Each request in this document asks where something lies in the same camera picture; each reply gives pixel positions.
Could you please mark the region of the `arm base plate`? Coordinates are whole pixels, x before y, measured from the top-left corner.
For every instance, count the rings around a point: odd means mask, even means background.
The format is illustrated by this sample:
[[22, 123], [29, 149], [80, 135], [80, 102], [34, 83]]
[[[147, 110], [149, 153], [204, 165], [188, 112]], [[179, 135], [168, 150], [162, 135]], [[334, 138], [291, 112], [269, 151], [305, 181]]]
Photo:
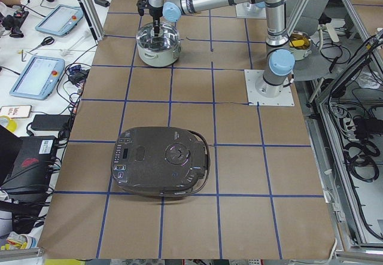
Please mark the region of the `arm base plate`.
[[249, 2], [237, 4], [236, 16], [243, 19], [265, 19], [266, 5], [264, 2], [250, 4]]
[[264, 70], [245, 69], [248, 103], [254, 106], [294, 106], [288, 78], [279, 86], [272, 86], [263, 79]]

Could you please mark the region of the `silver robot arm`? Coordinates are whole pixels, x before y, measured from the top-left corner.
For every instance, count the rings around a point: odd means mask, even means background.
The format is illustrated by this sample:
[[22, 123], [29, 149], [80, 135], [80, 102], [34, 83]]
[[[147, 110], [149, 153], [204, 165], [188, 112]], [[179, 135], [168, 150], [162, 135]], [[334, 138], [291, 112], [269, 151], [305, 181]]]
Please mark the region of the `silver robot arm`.
[[177, 22], [183, 15], [234, 7], [244, 3], [265, 3], [267, 66], [263, 75], [256, 81], [256, 90], [266, 98], [275, 98], [281, 93], [285, 79], [294, 66], [294, 57], [288, 50], [285, 0], [145, 0], [145, 2], [153, 17], [155, 30], [159, 28], [161, 17], [169, 22]]
[[251, 11], [255, 11], [256, 9], [264, 9], [266, 7], [265, 2], [258, 2], [255, 4], [247, 4], [247, 8]]

